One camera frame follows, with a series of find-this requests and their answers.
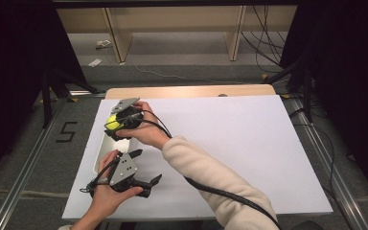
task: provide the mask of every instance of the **person's left hand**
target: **person's left hand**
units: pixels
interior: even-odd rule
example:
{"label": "person's left hand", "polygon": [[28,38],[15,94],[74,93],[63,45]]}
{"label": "person's left hand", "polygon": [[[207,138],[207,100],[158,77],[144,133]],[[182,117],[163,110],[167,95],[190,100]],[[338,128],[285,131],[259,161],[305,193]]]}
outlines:
{"label": "person's left hand", "polygon": [[[100,161],[99,172],[112,160],[116,158],[118,151],[110,151]],[[108,177],[110,168],[106,170],[102,177]],[[122,193],[115,192],[109,185],[98,185],[90,206],[90,210],[100,217],[106,218],[112,215],[125,200],[140,194],[143,191],[140,187],[132,187]]]}
{"label": "person's left hand", "polygon": [[[110,151],[100,161],[99,172],[109,164],[118,155],[118,151]],[[109,170],[106,170],[102,177],[109,175]],[[85,215],[77,221],[71,229],[94,229],[105,218],[116,212],[119,205],[125,200],[140,194],[143,191],[141,187],[132,187],[122,193],[115,192],[108,184],[97,185],[91,206]]]}

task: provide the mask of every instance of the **white board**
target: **white board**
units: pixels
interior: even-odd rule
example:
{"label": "white board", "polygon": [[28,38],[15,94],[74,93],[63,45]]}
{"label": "white board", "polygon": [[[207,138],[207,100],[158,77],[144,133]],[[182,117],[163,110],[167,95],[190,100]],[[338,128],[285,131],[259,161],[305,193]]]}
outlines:
{"label": "white board", "polygon": [[[167,126],[198,144],[262,190],[278,215],[332,212],[311,163],[278,96],[191,99],[142,99]],[[104,123],[119,100],[103,100],[68,199],[64,219],[79,219],[91,197],[80,192],[95,177],[96,157],[104,138]],[[163,177],[149,198],[124,202],[110,219],[208,219],[214,216],[196,189],[163,159],[160,150],[136,157],[136,179]]]}

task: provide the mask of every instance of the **sweater sleeve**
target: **sweater sleeve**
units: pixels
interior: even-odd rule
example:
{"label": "sweater sleeve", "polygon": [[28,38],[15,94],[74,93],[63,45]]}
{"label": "sweater sleeve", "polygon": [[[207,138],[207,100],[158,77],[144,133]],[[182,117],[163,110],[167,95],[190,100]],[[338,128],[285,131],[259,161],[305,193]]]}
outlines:
{"label": "sweater sleeve", "polygon": [[[182,175],[199,184],[249,199],[276,219],[271,203],[262,191],[197,145],[183,137],[173,137],[164,145],[162,153],[164,159]],[[226,230],[278,229],[270,218],[255,209],[220,195],[199,192]]]}
{"label": "sweater sleeve", "polygon": [[64,225],[64,226],[59,227],[58,230],[70,230],[72,226],[73,225]]}

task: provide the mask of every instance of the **metal rail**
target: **metal rail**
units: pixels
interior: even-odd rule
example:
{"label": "metal rail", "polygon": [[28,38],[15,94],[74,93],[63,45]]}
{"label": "metal rail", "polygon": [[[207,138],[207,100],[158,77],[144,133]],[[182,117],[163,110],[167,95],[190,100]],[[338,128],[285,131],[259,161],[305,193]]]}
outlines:
{"label": "metal rail", "polygon": [[44,146],[47,142],[47,137],[50,135],[53,124],[56,121],[56,118],[61,111],[61,109],[64,107],[66,103],[66,99],[58,99],[56,102],[55,109],[53,110],[54,116],[51,122],[43,128],[43,130],[40,132],[38,139],[36,143],[34,144],[34,147],[32,149],[32,152],[30,153],[28,159],[26,160],[25,164],[23,165],[22,170],[20,171],[19,176],[17,176],[17,179],[15,180],[13,186],[11,187],[11,190],[9,191],[8,195],[6,196],[4,202],[2,203],[0,207],[0,229],[5,229],[12,212],[17,204],[17,201],[19,200],[21,193],[23,189],[25,188],[34,168],[35,164],[44,149]]}
{"label": "metal rail", "polygon": [[[300,101],[293,101],[293,106],[295,109],[300,109],[303,105]],[[311,125],[303,114],[299,116],[299,119],[303,125]],[[342,175],[339,173],[337,166],[333,163],[332,154],[329,153],[325,148],[325,145],[319,137],[317,130],[308,126],[305,126],[305,131],[308,134],[311,143],[313,144],[315,151],[321,160],[321,163],[326,169],[328,176],[331,177],[331,172],[333,172],[333,188],[340,198],[340,202],[342,203],[345,214],[352,224],[352,227],[356,230],[367,230],[368,222],[360,210],[360,207],[357,205],[351,191],[343,180]]]}

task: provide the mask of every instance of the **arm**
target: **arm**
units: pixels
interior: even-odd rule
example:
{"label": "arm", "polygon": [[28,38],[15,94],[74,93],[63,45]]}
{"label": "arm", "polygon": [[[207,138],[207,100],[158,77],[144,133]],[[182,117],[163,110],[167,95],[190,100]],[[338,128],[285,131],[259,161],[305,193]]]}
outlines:
{"label": "arm", "polygon": [[[152,112],[145,102],[138,102],[135,107]],[[148,112],[144,119],[157,122]],[[182,137],[170,139],[158,127],[142,123],[135,129],[123,129],[116,132],[118,136],[135,137],[146,145],[162,150],[163,157],[179,173],[192,180],[213,188],[249,199],[276,218],[270,201],[264,193],[249,185],[231,169],[221,164],[200,147]],[[264,214],[237,201],[200,191],[202,197],[215,212],[218,222],[225,229],[277,229],[276,225]]]}

